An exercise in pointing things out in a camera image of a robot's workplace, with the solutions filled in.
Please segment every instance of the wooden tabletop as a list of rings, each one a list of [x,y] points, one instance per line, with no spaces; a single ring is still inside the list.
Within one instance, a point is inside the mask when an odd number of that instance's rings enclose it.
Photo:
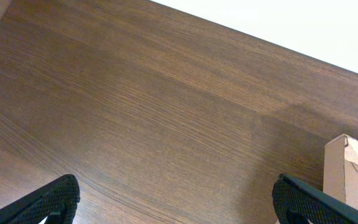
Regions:
[[[0,22],[0,208],[75,174],[76,223],[274,223],[358,139],[358,74],[143,0],[13,0]]]

